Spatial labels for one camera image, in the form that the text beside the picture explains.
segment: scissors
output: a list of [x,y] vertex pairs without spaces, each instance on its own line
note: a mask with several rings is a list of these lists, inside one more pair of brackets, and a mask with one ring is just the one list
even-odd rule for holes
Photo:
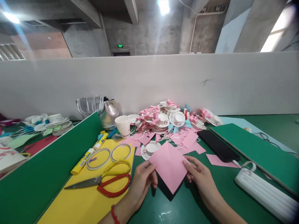
[[[118,164],[126,164],[128,165],[128,169],[125,171],[110,171],[113,167],[115,167]],[[99,192],[101,192],[103,195],[105,195],[108,198],[116,198],[120,195],[122,195],[129,187],[130,183],[131,183],[131,175],[128,174],[128,172],[130,172],[131,170],[131,163],[127,160],[117,160],[115,162],[113,162],[111,165],[109,165],[104,172],[102,173],[102,175],[98,176],[98,177],[94,177],[88,180],[84,180],[78,183],[75,183],[73,185],[70,185],[68,187],[65,187],[65,189],[77,189],[77,188],[84,188],[84,187],[90,187],[90,186],[94,186],[94,185],[98,185],[97,190]],[[106,182],[102,182],[102,178],[105,176],[116,176]],[[107,186],[108,184],[111,184],[112,182],[119,180],[121,178],[127,177],[129,179],[128,183],[126,184],[126,186],[118,191],[118,192],[109,192],[107,190],[104,189],[105,186]]]

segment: green board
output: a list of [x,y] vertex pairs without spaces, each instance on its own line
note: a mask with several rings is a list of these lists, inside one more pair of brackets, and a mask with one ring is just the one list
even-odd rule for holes
[[299,194],[299,159],[235,124],[211,130],[278,181],[291,193]]
[[0,222],[34,223],[101,130],[96,112],[1,180]]

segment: hand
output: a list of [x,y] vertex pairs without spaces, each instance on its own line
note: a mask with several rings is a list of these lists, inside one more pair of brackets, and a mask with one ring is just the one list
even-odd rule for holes
[[143,203],[150,186],[156,189],[158,185],[158,177],[155,171],[156,166],[151,164],[149,160],[141,163],[136,167],[133,181],[129,192],[127,193],[130,201],[137,211]]
[[223,198],[215,185],[210,170],[198,159],[191,156],[184,157],[193,162],[188,164],[183,161],[183,165],[187,170],[188,181],[190,183],[193,181],[196,184],[199,194],[208,209],[215,208],[216,205],[223,202]]

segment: left hand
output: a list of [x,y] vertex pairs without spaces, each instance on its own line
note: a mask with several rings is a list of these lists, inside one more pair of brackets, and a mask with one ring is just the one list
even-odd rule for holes
[[127,193],[135,211],[140,208],[150,186],[153,185],[155,189],[157,188],[158,177],[155,169],[156,166],[151,164],[149,160],[136,167],[131,187]]

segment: red string bracelet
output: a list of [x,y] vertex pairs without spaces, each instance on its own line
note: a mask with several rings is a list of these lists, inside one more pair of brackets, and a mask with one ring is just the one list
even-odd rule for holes
[[119,221],[117,220],[117,216],[114,214],[114,205],[111,206],[111,214],[115,224],[120,224]]

